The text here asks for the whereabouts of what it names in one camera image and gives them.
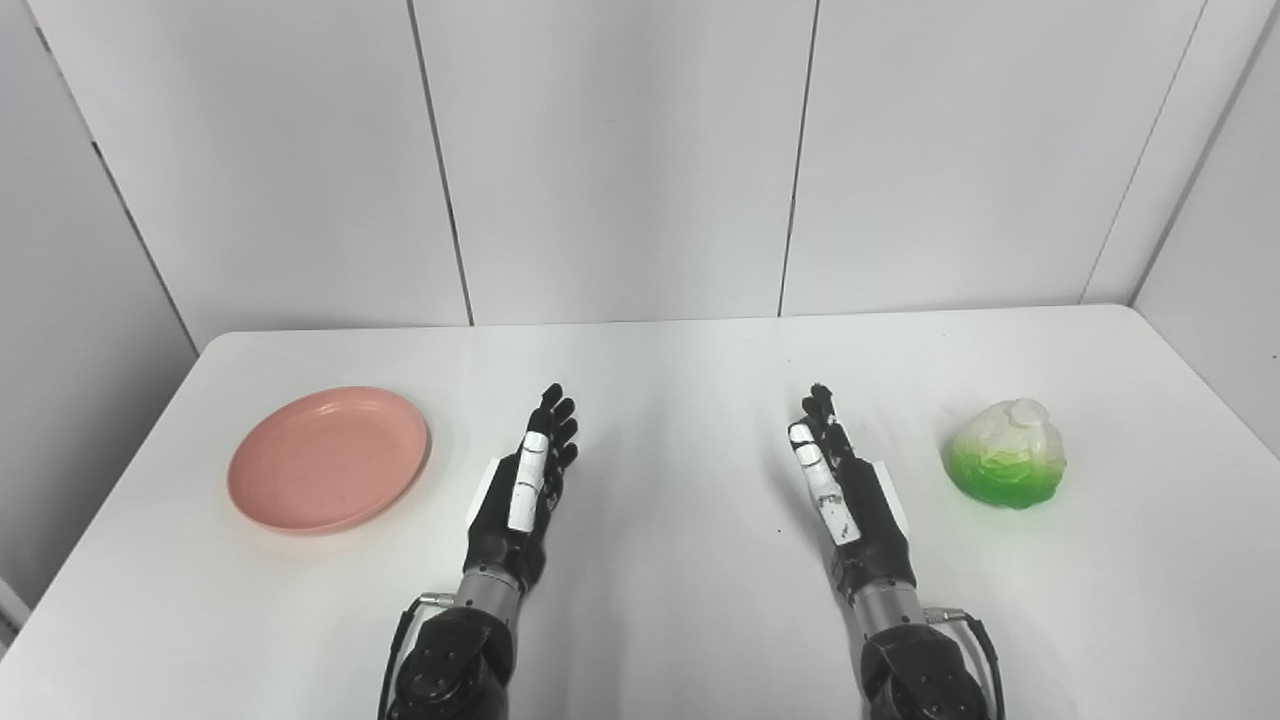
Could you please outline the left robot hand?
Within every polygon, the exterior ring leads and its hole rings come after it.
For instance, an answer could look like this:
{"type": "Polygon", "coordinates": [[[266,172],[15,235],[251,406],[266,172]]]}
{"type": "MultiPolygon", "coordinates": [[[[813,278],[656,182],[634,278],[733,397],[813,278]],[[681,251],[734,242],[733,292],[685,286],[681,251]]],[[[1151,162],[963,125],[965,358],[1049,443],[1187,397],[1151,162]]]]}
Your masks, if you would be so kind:
{"type": "Polygon", "coordinates": [[[545,537],[579,456],[575,401],[550,384],[532,410],[518,447],[495,465],[468,525],[465,571],[498,570],[530,592],[547,565],[545,537]]]}

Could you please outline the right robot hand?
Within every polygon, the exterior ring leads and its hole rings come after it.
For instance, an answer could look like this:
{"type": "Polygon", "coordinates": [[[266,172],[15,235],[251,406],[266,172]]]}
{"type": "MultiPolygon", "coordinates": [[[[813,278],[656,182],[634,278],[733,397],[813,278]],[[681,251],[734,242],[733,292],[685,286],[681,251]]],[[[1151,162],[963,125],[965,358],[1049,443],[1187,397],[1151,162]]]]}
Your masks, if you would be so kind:
{"type": "Polygon", "coordinates": [[[832,391],[812,386],[788,442],[833,551],[829,573],[847,602],[873,585],[916,588],[905,530],[876,466],[856,455],[832,391]]]}

